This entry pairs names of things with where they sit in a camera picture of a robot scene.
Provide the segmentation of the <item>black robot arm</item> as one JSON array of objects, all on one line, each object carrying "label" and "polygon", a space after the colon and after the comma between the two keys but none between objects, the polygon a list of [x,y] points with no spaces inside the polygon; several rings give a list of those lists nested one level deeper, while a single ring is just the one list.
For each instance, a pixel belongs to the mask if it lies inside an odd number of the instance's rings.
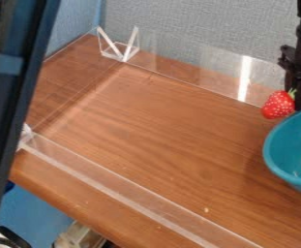
[{"label": "black robot arm", "polygon": [[[0,0],[0,203],[61,0]],[[284,92],[301,110],[301,0],[297,45],[283,46]],[[0,237],[0,244],[21,248]]]}]

